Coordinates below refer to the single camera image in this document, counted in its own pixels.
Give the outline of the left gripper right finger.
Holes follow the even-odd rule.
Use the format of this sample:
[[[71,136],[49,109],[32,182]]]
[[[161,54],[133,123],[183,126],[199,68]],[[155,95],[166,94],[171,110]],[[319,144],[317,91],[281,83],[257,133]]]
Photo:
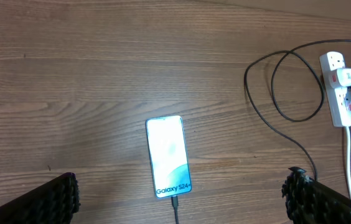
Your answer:
[[[312,179],[304,169],[289,170],[281,192],[294,224],[351,224],[351,199]]]

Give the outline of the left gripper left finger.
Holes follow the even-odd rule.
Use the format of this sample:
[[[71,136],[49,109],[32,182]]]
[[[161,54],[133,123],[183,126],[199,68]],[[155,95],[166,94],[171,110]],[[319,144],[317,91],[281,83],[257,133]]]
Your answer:
[[[79,209],[78,181],[67,172],[0,206],[0,224],[68,224]]]

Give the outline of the Samsung Galaxy smartphone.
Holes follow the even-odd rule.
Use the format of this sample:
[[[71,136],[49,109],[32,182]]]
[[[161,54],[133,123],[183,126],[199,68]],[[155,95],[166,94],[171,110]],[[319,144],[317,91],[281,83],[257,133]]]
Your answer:
[[[167,198],[190,192],[192,181],[182,118],[148,119],[146,131],[155,196]]]

